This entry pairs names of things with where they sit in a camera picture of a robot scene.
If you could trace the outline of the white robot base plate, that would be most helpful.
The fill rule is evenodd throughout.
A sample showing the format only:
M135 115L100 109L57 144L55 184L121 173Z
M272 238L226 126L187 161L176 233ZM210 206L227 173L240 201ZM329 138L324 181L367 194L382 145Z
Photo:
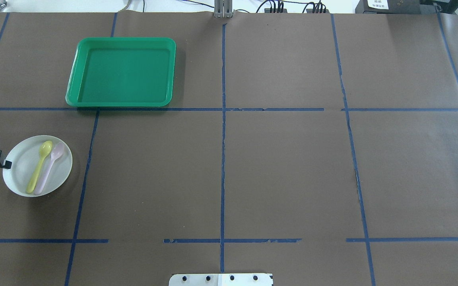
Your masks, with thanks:
M169 286L273 286L273 275L268 273L213 273L175 274Z

